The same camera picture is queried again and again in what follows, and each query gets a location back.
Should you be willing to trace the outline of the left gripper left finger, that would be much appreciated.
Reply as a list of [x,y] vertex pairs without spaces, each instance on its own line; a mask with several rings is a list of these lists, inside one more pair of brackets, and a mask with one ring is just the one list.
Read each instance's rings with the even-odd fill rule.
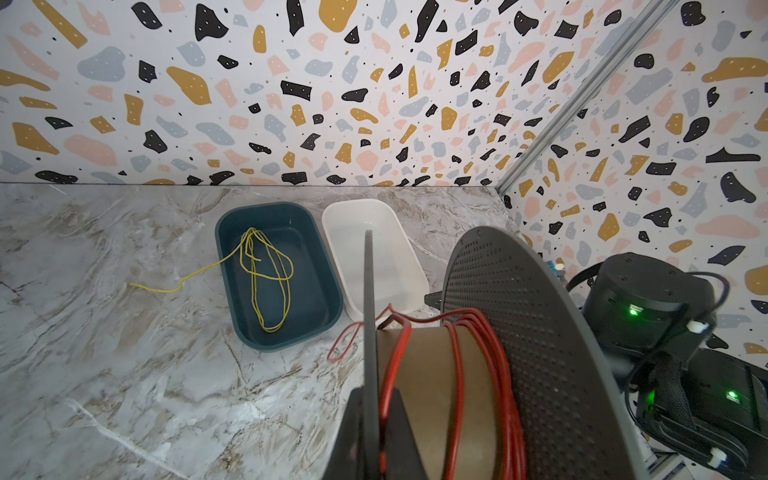
[[322,480],[359,480],[365,478],[363,453],[363,393],[359,387],[350,392],[339,430]]

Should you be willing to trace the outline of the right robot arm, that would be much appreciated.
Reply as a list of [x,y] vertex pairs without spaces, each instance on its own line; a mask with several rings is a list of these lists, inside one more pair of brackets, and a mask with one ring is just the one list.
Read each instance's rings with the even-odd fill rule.
[[729,479],[767,476],[767,371],[715,349],[728,280],[635,253],[575,275],[582,315],[609,362],[633,423]]

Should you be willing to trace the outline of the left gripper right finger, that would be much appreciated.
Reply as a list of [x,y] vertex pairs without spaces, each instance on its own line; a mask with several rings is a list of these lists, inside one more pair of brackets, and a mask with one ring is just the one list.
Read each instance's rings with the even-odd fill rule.
[[387,480],[426,479],[426,471],[402,403],[390,405],[389,415],[381,433],[381,478]]

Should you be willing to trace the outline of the grey cable spool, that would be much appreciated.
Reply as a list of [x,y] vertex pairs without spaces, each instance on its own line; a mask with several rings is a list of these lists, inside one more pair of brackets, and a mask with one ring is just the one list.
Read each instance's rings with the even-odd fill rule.
[[437,314],[366,303],[364,479],[402,403],[427,478],[643,479],[609,367],[552,270],[493,227],[455,246]]

